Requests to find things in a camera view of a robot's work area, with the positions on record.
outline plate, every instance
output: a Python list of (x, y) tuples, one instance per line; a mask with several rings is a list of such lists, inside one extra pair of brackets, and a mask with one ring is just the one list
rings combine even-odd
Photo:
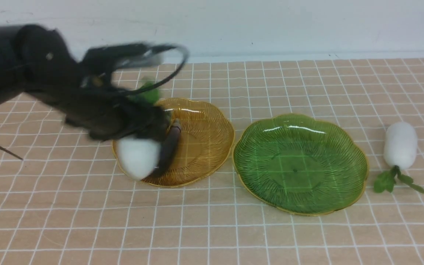
[(325, 215), (351, 206), (365, 190), (369, 165), (340, 127), (302, 114), (251, 124), (233, 151), (245, 188), (297, 215)]
[[(219, 108), (209, 102), (182, 98), (162, 99), (158, 104), (172, 111), (172, 120), (180, 119), (178, 151), (163, 176), (147, 177), (140, 182), (169, 188), (185, 186), (210, 176), (225, 163), (233, 147), (235, 130)], [(126, 174), (117, 158), (115, 141), (112, 147), (117, 164)]]

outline green plate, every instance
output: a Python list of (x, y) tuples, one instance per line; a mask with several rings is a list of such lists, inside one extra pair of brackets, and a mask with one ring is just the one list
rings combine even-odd
[(251, 124), (233, 151), (245, 188), (298, 215), (325, 215), (351, 206), (365, 189), (369, 166), (340, 127), (302, 114)]

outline toy radish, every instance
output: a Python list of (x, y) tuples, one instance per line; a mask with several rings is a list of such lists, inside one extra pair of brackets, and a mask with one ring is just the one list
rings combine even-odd
[(415, 191), (424, 193), (424, 188), (415, 185), (413, 179), (402, 174), (417, 158), (418, 136), (414, 127), (406, 122), (397, 122), (387, 128), (385, 133), (384, 160), (392, 168), (384, 171), (374, 182), (374, 192), (393, 191), (395, 176)]
[[(144, 79), (143, 87), (154, 85), (155, 82)], [(140, 94), (143, 100), (155, 104), (160, 99), (158, 89)], [(172, 112), (166, 113), (170, 121)], [(147, 177), (160, 178), (169, 169), (177, 152), (181, 135), (181, 124), (175, 119), (163, 143), (152, 139), (136, 139), (133, 136), (124, 137), (117, 142), (116, 151), (123, 169), (132, 179), (140, 181)]]

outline radish leaves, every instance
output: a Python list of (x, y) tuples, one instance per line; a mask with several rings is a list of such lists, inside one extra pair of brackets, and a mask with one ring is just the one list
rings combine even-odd
[(392, 193), (393, 187), (396, 183), (395, 177), (415, 191), (424, 194), (424, 188), (413, 184), (413, 178), (402, 174), (398, 166), (394, 166), (390, 170), (384, 171), (377, 176), (377, 179), (374, 182), (374, 192), (383, 193), (384, 191), (388, 191)]
[[(146, 88), (155, 84), (154, 80), (151, 80), (147, 77), (144, 77), (141, 80), (141, 82), (143, 83), (143, 85), (140, 87), (140, 89)], [(143, 92), (139, 96), (145, 99), (148, 103), (155, 104), (158, 100), (160, 100), (160, 90), (158, 88), (155, 88), (155, 89)], [(129, 98), (131, 100), (135, 100), (135, 97), (138, 97), (138, 95), (134, 95)]]

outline white radish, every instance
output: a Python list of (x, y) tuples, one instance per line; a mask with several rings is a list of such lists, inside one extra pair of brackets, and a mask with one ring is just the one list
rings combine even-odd
[(397, 122), (385, 133), (384, 160), (401, 170), (410, 168), (417, 158), (418, 136), (415, 128), (406, 122)]
[(121, 167), (136, 181), (148, 177), (155, 170), (160, 150), (161, 144), (151, 139), (125, 137), (116, 144)]

